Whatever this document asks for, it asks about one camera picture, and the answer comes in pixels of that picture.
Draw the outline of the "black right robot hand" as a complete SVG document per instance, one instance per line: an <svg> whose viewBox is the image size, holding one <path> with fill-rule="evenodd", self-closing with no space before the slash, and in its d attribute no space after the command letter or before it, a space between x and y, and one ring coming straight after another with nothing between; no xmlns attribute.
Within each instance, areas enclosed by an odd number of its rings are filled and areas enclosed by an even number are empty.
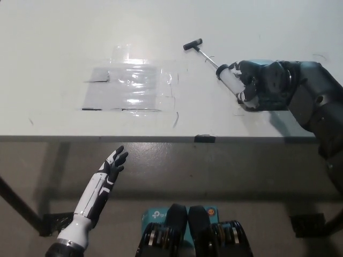
<svg viewBox="0 0 343 257"><path fill-rule="evenodd" d="M287 86L290 73L281 63L272 60L243 60L229 65L230 71L244 84L237 102L249 111L280 111L287 109Z"/></svg>

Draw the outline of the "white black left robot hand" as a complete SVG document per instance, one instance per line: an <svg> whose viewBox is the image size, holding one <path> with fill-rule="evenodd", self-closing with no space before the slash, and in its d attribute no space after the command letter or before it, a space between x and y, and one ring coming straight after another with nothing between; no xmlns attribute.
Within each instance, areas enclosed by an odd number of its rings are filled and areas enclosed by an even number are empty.
<svg viewBox="0 0 343 257"><path fill-rule="evenodd" d="M124 147L118 147L93 174L74 210L72 222L57 237L59 243L82 251L87 249L88 234L96 227L127 156Z"/></svg>

